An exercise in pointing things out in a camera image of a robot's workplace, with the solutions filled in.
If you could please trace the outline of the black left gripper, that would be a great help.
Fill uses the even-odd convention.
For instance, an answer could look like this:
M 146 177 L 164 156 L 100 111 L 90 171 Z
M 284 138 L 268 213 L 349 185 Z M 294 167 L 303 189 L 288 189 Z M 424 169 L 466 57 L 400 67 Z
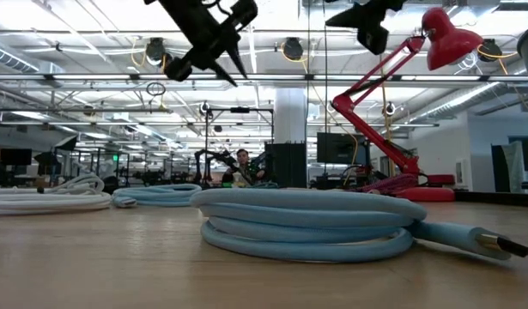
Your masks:
M 219 22 L 209 10 L 221 8 L 221 0 L 205 3 L 203 0 L 158 0 L 161 7 L 173 19 L 179 30 L 191 43 L 191 49 L 181 58 L 171 58 L 164 67 L 164 74 L 182 82 L 193 68 L 213 70 L 216 76 L 237 87 L 234 79 L 217 63 L 226 52 L 244 78 L 246 69 L 240 57 L 239 32 L 258 15 L 254 0 L 237 0 L 229 11 L 222 13 L 227 18 Z

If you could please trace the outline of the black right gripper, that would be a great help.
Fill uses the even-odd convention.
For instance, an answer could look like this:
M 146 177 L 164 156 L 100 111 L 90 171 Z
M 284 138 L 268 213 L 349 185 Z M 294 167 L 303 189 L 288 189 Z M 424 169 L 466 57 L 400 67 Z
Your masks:
M 398 12 L 406 0 L 370 0 L 368 3 L 354 3 L 349 9 L 329 18 L 327 27 L 359 28 L 357 40 L 372 54 L 379 55 L 385 51 L 389 31 L 380 26 L 386 12 Z

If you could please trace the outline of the white building column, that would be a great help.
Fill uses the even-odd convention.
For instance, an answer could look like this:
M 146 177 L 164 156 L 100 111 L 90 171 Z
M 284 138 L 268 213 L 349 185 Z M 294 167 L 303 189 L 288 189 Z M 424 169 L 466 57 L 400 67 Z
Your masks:
M 306 103 L 304 88 L 276 89 L 275 143 L 302 143 L 306 140 Z

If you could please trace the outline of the red desk lamp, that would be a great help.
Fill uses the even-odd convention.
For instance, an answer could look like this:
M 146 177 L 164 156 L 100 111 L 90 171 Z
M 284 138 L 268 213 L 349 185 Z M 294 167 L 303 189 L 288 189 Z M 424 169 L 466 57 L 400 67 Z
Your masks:
M 455 27 L 442 8 L 428 9 L 422 17 L 422 30 L 406 39 L 392 54 L 385 57 L 367 72 L 356 84 L 332 100 L 332 107 L 344 116 L 371 143 L 377 146 L 399 168 L 399 176 L 391 176 L 377 183 L 362 187 L 364 192 L 377 191 L 409 199 L 413 202 L 452 202 L 455 192 L 449 186 L 454 177 L 449 174 L 432 174 L 427 182 L 419 183 L 424 175 L 418 166 L 418 158 L 395 143 L 386 140 L 380 133 L 355 114 L 355 107 L 382 85 L 397 70 L 411 60 L 426 41 L 431 43 L 427 55 L 429 70 L 451 64 L 473 52 L 482 43 L 477 33 Z

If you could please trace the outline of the person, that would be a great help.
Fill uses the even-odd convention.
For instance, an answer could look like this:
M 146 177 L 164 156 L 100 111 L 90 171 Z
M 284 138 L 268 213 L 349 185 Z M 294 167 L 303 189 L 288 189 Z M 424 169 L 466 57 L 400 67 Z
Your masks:
M 234 169 L 229 168 L 223 174 L 223 183 L 250 187 L 264 179 L 265 170 L 251 163 L 250 156 L 245 149 L 239 149 L 236 156 L 238 165 Z

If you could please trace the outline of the black cabinet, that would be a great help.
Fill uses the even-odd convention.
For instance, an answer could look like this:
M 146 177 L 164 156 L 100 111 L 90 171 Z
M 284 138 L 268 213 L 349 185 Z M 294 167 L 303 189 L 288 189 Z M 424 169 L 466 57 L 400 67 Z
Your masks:
M 280 187 L 306 188 L 307 153 L 305 143 L 265 145 L 268 170 Z

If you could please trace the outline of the black monitor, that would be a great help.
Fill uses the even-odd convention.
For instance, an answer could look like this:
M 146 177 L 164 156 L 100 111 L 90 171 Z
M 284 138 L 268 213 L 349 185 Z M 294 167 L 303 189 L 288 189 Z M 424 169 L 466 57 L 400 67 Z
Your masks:
M 319 132 L 317 162 L 369 166 L 369 141 L 363 135 Z
M 28 166 L 32 163 L 30 148 L 1 148 L 0 162 L 5 166 Z

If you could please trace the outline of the black standing panel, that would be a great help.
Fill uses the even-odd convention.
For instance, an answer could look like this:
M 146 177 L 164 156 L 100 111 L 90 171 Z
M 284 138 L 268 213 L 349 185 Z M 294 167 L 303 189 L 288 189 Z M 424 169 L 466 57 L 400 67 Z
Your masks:
M 493 161 L 493 173 L 495 178 L 496 192 L 510 192 L 510 179 L 507 165 L 507 159 L 501 145 L 491 146 L 491 155 Z

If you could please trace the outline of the black metal stand frame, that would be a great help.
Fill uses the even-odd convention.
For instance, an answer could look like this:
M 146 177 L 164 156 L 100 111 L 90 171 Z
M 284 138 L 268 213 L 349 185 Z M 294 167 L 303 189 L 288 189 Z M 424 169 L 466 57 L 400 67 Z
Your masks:
M 230 108 L 209 108 L 207 111 L 207 114 L 204 115 L 204 129 L 205 129 L 205 136 L 204 136 L 204 149 L 198 151 L 195 153 L 196 157 L 196 164 L 197 164 L 197 170 L 196 170 L 196 178 L 197 182 L 200 184 L 203 184 L 205 186 L 209 186 L 209 182 L 211 181 L 210 177 L 210 162 L 212 160 L 219 161 L 221 163 L 224 163 L 229 168 L 234 169 L 235 166 L 235 160 L 231 156 L 231 154 L 228 151 L 223 152 L 215 152 L 210 151 L 208 149 L 209 146 L 209 127 L 210 125 L 217 120 L 224 112 L 230 112 L 235 114 L 247 114 L 251 112 L 255 112 L 258 114 L 258 116 L 270 127 L 271 134 L 270 136 L 265 137 L 267 138 L 268 142 L 265 142 L 264 144 L 268 144 L 270 142 L 274 141 L 274 112 L 272 109 L 269 108 L 252 108 L 252 107 L 243 107 L 243 106 L 235 106 Z M 267 163 L 266 159 L 266 153 L 263 152 L 259 157 L 257 157 L 253 165 L 260 166 L 262 162 Z

